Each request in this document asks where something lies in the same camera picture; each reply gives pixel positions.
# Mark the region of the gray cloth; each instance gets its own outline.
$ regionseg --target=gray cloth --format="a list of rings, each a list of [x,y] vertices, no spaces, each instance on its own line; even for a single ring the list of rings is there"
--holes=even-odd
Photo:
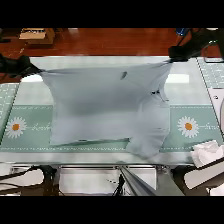
[[[164,94],[170,68],[158,63],[42,72],[54,99],[50,143],[131,138],[129,152],[159,152],[170,126]]]

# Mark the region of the box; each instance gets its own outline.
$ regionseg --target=box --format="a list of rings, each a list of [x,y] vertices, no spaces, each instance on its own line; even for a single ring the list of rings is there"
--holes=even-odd
[[[54,37],[53,28],[23,28],[19,39],[28,44],[53,44]]]

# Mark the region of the daisy print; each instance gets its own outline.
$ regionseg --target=daisy print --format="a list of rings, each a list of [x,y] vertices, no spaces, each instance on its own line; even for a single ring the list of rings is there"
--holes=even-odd
[[[22,119],[22,117],[14,117],[14,119],[8,122],[5,131],[8,138],[17,138],[23,134],[26,128],[25,119]]]
[[[182,132],[182,135],[188,138],[194,138],[199,133],[198,124],[194,118],[182,117],[179,119],[177,127],[179,128],[178,130]]]

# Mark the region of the blue object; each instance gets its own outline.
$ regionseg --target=blue object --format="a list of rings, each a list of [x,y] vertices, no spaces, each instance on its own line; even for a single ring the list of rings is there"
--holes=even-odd
[[[187,28],[176,28],[176,34],[180,36],[185,36]]]

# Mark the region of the wooden floor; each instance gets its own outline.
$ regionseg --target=wooden floor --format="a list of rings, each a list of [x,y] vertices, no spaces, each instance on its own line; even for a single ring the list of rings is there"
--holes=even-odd
[[[78,28],[57,33],[53,45],[31,46],[13,39],[0,43],[0,53],[6,57],[27,56],[167,56],[168,48],[177,44],[174,28]],[[217,47],[209,55],[220,57]],[[1,82],[18,82],[5,79]]]

